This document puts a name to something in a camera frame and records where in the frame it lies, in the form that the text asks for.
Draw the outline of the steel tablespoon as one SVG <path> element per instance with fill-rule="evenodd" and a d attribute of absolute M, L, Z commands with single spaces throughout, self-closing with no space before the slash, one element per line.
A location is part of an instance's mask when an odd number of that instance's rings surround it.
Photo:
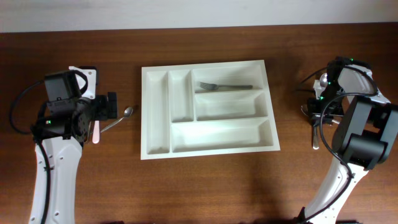
<path fill-rule="evenodd" d="M 302 105 L 301 106 L 301 111 L 302 113 L 308 117 L 309 123 L 312 126 L 319 126 L 320 125 L 320 115 L 319 114 L 310 114 L 308 112 L 308 108 L 307 105 Z M 328 124 L 328 125 L 332 125 L 332 124 L 339 124 L 340 122 L 336 119 L 333 118 L 324 118 L 322 121 L 323 124 Z"/>
<path fill-rule="evenodd" d="M 327 73 L 324 73 L 321 75 L 319 81 L 320 81 L 320 86 L 323 88 L 326 88 L 328 86 L 328 79 L 327 79 Z"/>

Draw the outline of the pink plastic knife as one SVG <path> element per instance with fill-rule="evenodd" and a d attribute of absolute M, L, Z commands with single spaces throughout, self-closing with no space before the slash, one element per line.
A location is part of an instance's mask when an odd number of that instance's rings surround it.
<path fill-rule="evenodd" d="M 95 121 L 92 134 L 92 143 L 98 144 L 100 141 L 100 122 Z"/>

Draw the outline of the steel fork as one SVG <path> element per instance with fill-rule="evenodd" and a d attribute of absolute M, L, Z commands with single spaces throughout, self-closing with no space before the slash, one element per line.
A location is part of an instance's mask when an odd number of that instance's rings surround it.
<path fill-rule="evenodd" d="M 226 89 L 226 88 L 231 88 L 231 89 L 240 89 L 240 90 L 251 90 L 253 88 L 252 85 L 217 85 L 214 83 L 205 83 L 205 82 L 200 82 L 199 87 L 208 91 L 216 91 L 220 89 Z"/>
<path fill-rule="evenodd" d="M 312 148 L 314 150 L 318 150 L 319 149 L 319 137 L 318 137 L 318 126 L 317 125 L 313 125 L 312 128 Z"/>

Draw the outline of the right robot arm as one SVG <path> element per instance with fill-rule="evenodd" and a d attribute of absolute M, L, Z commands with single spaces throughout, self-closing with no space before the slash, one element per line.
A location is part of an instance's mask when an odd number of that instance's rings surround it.
<path fill-rule="evenodd" d="M 381 93 L 366 62 L 336 57 L 312 76 L 315 96 L 301 110 L 312 125 L 312 147 L 322 142 L 333 159 L 315 198 L 294 222 L 337 223 L 358 182 L 389 157 L 397 105 Z"/>

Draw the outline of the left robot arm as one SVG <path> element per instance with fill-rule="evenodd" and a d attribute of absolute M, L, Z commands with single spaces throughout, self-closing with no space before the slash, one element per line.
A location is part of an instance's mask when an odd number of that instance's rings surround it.
<path fill-rule="evenodd" d="M 118 116 L 117 94 L 97 95 L 95 67 L 45 76 L 48 100 L 31 126 L 37 173 L 29 223 L 74 223 L 76 174 L 91 125 Z"/>

